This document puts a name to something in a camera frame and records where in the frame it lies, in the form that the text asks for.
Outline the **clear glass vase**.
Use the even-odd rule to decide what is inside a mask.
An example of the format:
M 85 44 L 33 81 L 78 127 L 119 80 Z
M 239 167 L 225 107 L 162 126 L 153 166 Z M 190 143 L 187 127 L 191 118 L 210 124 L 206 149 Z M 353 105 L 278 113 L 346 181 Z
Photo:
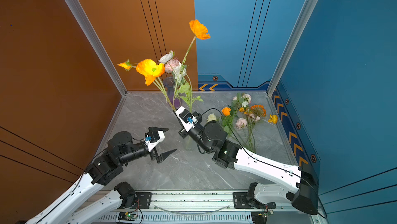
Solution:
M 188 134 L 188 136 L 184 139 L 184 148 L 187 151 L 192 151 L 195 147 L 195 144 L 196 142 Z

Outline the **orange poppy stem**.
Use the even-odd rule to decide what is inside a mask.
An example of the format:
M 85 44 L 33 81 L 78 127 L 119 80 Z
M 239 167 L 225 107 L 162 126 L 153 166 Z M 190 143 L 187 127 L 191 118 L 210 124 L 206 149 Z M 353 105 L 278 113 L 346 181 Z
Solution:
M 193 44 L 195 43 L 196 40 L 208 40 L 210 39 L 210 34 L 208 31 L 208 28 L 200 23 L 199 20 L 195 19 L 189 22 L 190 29 L 192 33 L 194 34 L 194 37 L 183 57 L 180 62 L 186 64 L 186 61 L 188 59 L 188 55 L 193 47 Z M 165 68 L 164 64 L 160 63 L 160 60 L 158 62 L 152 60 L 152 59 L 145 59 L 140 61 L 139 63 L 131 63 L 129 60 L 119 63 L 119 67 L 123 68 L 126 71 L 130 71 L 132 69 L 135 69 L 139 74 L 143 75 L 145 78 L 145 84 L 147 86 L 150 85 L 155 85 L 160 92 L 164 95 L 166 102 L 170 105 L 170 100 L 166 96 L 165 88 L 163 86 L 163 81 L 160 79 L 160 77 L 165 73 Z

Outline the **orange gerbera stem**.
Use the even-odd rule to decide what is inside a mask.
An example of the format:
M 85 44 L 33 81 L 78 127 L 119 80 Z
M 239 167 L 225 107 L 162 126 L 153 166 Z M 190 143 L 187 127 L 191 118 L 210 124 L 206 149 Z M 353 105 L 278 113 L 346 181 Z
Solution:
M 246 117 L 248 121 L 248 148 L 252 152 L 256 152 L 255 138 L 253 130 L 256 124 L 260 123 L 262 118 L 266 117 L 267 112 L 263 105 L 253 105 L 246 109 Z

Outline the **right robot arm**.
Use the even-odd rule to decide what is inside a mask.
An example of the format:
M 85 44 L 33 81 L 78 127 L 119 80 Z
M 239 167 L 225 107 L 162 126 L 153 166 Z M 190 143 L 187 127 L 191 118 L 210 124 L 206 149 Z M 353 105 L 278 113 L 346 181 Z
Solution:
M 268 203 L 289 203 L 306 214 L 318 214 L 318 179 L 310 165 L 282 164 L 249 152 L 242 145 L 229 141 L 227 132 L 218 122 L 201 125 L 202 116 L 184 107 L 174 114 L 182 126 L 179 134 L 192 138 L 200 152 L 212 154 L 218 166 L 249 172 L 273 182 L 271 186 L 251 183 L 247 192 L 249 206 L 263 209 Z

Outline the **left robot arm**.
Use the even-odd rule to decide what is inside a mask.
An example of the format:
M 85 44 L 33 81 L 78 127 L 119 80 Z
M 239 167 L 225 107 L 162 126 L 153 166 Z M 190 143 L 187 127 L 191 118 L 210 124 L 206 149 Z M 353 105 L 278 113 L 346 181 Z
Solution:
M 80 206 L 103 189 L 123 172 L 128 163 L 150 156 L 157 163 L 163 162 L 173 150 L 158 154 L 156 145 L 164 141 L 167 129 L 149 127 L 142 139 L 134 139 L 129 132 L 116 133 L 103 153 L 93 160 L 79 179 L 45 210 L 28 220 L 29 224 L 90 224 L 105 213 L 121 206 L 139 208 L 135 190 L 127 182 L 91 205 Z

